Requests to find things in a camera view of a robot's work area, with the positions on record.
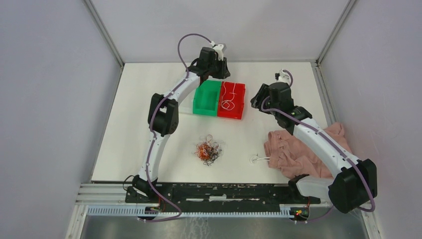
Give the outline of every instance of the white cord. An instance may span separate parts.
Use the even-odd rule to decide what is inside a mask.
[[[224,87],[224,94],[223,94],[222,99],[224,99],[225,93],[226,93],[226,91],[227,91],[227,89],[226,89],[226,87],[225,87],[225,81],[223,82],[223,87]],[[233,94],[233,98],[231,98],[231,100],[225,100],[225,101],[222,101],[222,102],[221,102],[221,107],[222,107],[223,109],[227,110],[227,111],[230,111],[230,110],[234,109],[234,107],[235,107],[235,105],[234,105],[234,103],[233,103],[233,100],[234,100],[234,95],[235,95],[235,93],[234,93],[234,88],[236,88],[236,83],[234,83],[234,86],[233,86],[233,92],[231,93],[231,94]]]
[[[255,164],[256,162],[258,162],[258,160],[264,160],[264,161],[267,161],[267,162],[269,162],[270,161],[270,157],[263,157],[263,158],[260,158],[260,157],[258,157],[258,155],[253,155],[251,158],[250,158],[250,162],[252,163],[252,164]]]

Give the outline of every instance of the gray wall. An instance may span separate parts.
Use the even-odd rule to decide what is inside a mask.
[[[378,167],[387,239],[420,238],[422,1],[360,0],[322,72],[351,148]]]
[[[0,238],[62,238],[119,67],[81,0],[2,1],[0,29]]]
[[[348,0],[93,0],[125,62],[179,62],[185,34],[227,44],[229,61],[316,59]],[[198,57],[205,41],[181,45]]]

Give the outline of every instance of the pile of rubber bands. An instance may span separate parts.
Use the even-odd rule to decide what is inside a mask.
[[[221,155],[221,147],[218,143],[212,141],[212,135],[205,137],[205,141],[197,144],[195,155],[204,162],[204,165],[210,166]]]

